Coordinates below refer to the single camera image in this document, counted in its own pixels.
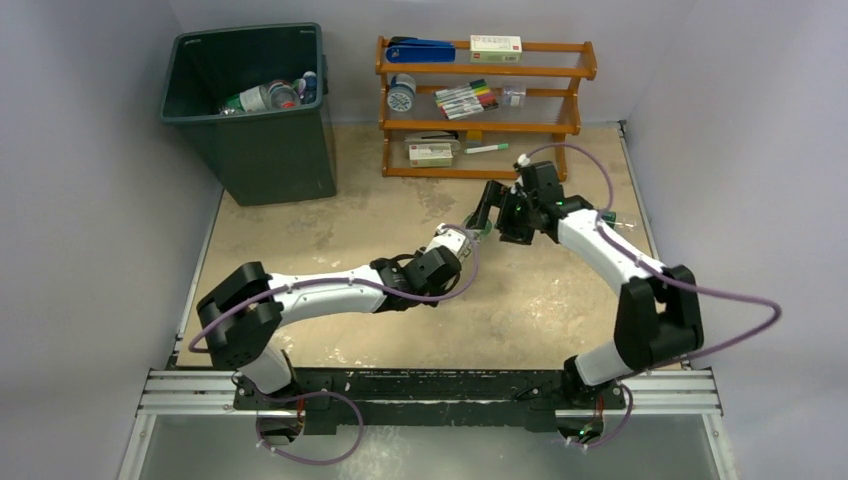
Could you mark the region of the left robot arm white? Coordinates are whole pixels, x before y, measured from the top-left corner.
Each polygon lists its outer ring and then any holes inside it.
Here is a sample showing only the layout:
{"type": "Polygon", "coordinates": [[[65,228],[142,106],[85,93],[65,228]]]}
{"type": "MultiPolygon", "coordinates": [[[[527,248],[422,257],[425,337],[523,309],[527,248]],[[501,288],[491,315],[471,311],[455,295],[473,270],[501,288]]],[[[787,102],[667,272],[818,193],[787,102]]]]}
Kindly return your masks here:
{"type": "Polygon", "coordinates": [[[241,372],[272,408],[284,409],[297,399],[298,382],[288,356],[269,345],[278,329],[340,313],[437,306],[452,295],[462,263],[445,246],[335,274],[270,274],[248,262],[198,303],[202,330],[189,349],[209,354],[216,368],[241,372]]]}

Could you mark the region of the small clear bottle purple label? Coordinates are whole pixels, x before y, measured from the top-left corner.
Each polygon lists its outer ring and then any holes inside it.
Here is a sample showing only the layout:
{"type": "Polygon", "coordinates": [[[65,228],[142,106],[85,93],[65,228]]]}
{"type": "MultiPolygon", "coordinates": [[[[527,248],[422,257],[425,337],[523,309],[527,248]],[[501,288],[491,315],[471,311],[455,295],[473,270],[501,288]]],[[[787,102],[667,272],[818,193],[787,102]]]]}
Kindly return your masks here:
{"type": "Polygon", "coordinates": [[[292,84],[301,105],[314,103],[318,94],[318,78],[314,71],[306,71],[292,84]]]}

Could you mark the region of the green label bottle white cap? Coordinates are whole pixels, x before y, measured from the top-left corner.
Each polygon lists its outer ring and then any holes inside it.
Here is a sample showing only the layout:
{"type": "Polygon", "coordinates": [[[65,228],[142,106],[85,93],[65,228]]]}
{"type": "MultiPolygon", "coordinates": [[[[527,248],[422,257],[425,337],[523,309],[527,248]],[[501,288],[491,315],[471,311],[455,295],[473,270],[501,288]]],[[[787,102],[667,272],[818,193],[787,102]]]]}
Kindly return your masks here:
{"type": "Polygon", "coordinates": [[[609,228],[619,232],[636,232],[642,226],[638,215],[612,210],[602,212],[601,219],[609,228]]]}

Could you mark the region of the red label bottle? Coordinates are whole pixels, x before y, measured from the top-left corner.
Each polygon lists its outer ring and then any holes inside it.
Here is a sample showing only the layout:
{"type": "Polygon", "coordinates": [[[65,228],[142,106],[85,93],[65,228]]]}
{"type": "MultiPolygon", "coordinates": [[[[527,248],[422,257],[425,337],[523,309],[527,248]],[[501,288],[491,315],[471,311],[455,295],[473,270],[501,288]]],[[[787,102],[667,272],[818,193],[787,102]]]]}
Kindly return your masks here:
{"type": "Polygon", "coordinates": [[[273,80],[266,88],[271,109],[289,109],[301,105],[297,92],[284,80],[273,80]]]}

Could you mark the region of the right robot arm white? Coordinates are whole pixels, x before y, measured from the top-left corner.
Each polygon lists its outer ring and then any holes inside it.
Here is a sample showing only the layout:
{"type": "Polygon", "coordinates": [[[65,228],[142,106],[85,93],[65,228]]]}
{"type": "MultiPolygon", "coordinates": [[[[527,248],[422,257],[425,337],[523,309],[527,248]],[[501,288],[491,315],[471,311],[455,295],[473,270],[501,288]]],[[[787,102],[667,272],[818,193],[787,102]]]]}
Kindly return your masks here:
{"type": "Polygon", "coordinates": [[[500,241],[529,245],[536,233],[544,233],[592,267],[618,298],[611,340],[563,364],[560,391],[569,404],[584,407],[613,381],[702,347],[690,269],[643,256],[588,200],[565,194],[551,162],[520,166],[517,173],[512,185],[486,183],[467,226],[483,226],[496,207],[500,241]]]}

